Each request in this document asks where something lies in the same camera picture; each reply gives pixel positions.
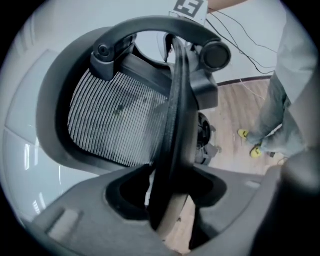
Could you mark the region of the wide black mesh chair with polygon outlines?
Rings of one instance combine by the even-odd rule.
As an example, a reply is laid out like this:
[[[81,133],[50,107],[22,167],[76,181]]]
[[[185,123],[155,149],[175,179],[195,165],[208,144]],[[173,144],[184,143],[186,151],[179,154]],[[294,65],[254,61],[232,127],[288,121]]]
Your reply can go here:
[[[55,205],[85,218],[174,225],[170,204],[192,194],[200,111],[218,105],[213,73],[231,61],[221,38],[186,18],[145,16],[93,30],[53,62],[41,85],[37,135],[64,166],[99,176]]]

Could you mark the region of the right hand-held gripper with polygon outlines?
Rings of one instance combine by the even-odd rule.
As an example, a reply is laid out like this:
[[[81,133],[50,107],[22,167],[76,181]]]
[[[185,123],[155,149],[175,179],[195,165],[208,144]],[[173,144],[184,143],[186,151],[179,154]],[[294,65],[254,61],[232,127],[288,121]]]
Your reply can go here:
[[[205,25],[208,13],[208,0],[174,0],[168,9],[168,15],[186,18]]]

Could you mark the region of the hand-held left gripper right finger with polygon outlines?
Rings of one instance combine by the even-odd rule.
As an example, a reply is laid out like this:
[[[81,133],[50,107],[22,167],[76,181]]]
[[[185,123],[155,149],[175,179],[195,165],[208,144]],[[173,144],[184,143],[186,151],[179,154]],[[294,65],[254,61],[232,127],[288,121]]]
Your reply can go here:
[[[318,256],[318,151],[265,175],[195,165],[188,256]]]

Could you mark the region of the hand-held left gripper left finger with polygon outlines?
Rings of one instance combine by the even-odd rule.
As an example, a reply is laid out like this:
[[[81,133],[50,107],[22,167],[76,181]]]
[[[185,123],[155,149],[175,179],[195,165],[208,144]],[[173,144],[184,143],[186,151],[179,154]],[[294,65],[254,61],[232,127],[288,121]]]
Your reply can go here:
[[[25,221],[26,230],[55,256],[179,256],[150,225],[143,185],[150,171],[143,165],[80,182]]]

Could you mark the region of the person's right forearm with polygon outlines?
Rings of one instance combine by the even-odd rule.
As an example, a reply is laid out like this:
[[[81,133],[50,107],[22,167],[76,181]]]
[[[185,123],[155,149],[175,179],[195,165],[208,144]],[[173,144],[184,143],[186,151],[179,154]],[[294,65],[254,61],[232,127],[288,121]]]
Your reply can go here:
[[[221,11],[230,7],[240,5],[248,0],[207,0],[208,1],[208,11],[207,13],[213,13]]]

